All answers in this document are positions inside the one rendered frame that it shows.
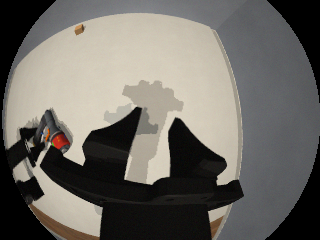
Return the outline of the grey hose nozzle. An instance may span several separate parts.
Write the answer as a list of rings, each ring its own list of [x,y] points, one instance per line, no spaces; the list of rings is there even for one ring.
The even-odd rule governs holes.
[[[60,149],[60,151],[63,152],[63,155],[68,151],[69,147],[71,147],[71,143],[69,143],[67,136],[65,136],[65,133],[61,131],[59,125],[56,125],[55,119],[53,119],[52,111],[49,111],[49,109],[47,109],[43,117],[41,117],[39,127],[36,129],[35,136],[33,136],[33,147],[43,143],[43,141],[44,144],[45,141],[49,141],[53,147]]]

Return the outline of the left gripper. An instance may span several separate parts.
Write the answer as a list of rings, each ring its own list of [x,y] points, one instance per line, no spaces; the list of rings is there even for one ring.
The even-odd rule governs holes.
[[[37,128],[20,128],[20,136],[21,140],[15,143],[15,151],[17,157],[19,157],[20,161],[23,161],[25,157],[28,156],[29,163],[31,163],[32,168],[36,167],[36,161],[39,159],[41,151],[45,148],[44,141],[36,147],[28,148],[27,141],[31,140],[31,137],[35,136]],[[23,132],[24,131],[24,132]],[[27,140],[25,140],[27,139]],[[27,148],[25,148],[25,144],[27,144]],[[31,149],[31,152],[28,152]],[[35,160],[35,161],[32,161]]]

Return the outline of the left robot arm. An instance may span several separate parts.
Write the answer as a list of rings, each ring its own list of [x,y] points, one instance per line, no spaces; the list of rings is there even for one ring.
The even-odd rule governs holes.
[[[12,169],[15,168],[17,164],[21,163],[19,157],[16,155],[15,144],[13,144],[11,148],[5,149],[5,153],[7,153],[9,168],[11,168],[11,172],[13,173]],[[19,183],[17,183],[17,181],[19,181]],[[32,204],[33,200],[39,200],[41,196],[44,196],[43,189],[40,188],[35,176],[31,177],[31,179],[27,181],[17,181],[17,188],[19,188],[21,196],[23,196],[27,205]]]

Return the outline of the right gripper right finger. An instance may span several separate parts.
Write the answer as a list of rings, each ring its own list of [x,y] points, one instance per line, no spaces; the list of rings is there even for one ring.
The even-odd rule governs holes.
[[[207,177],[211,179],[213,189],[217,188],[217,176],[227,168],[227,161],[205,147],[179,117],[175,117],[169,128],[168,145],[169,176]]]

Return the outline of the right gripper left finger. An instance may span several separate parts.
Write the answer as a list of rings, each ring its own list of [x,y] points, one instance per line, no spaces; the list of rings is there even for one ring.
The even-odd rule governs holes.
[[[136,107],[117,123],[89,133],[83,143],[84,172],[115,183],[124,180],[132,137],[135,137],[141,111],[143,108]]]

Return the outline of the small tan cube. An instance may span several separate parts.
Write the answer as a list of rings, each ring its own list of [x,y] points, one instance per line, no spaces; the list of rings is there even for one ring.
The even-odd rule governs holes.
[[[84,25],[83,24],[77,25],[77,27],[75,28],[76,36],[80,35],[80,33],[83,33],[83,32],[84,32]]]

